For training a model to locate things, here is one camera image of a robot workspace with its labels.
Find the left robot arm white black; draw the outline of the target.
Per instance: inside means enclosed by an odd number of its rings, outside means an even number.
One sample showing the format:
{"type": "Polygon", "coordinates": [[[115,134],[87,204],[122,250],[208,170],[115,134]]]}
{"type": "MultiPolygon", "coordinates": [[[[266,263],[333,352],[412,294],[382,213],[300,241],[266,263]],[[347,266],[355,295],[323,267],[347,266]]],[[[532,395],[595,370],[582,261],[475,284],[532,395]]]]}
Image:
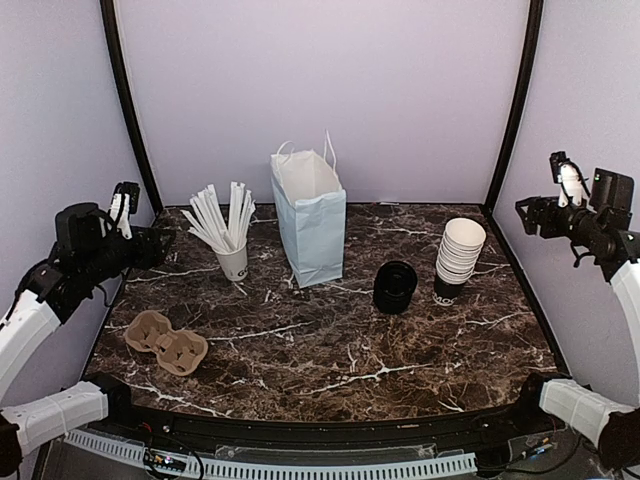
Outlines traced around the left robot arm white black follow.
{"type": "MultiPolygon", "coordinates": [[[[1,320],[1,390],[6,392],[37,348],[64,325],[96,288],[128,269],[160,265],[175,239],[170,230],[131,227],[126,195],[116,195],[116,213],[95,203],[72,205],[55,218],[49,256],[22,278],[1,320]]],[[[42,444],[103,420],[120,436],[141,427],[122,382],[97,375],[58,393],[1,410],[1,473],[9,475],[42,444]]]]}

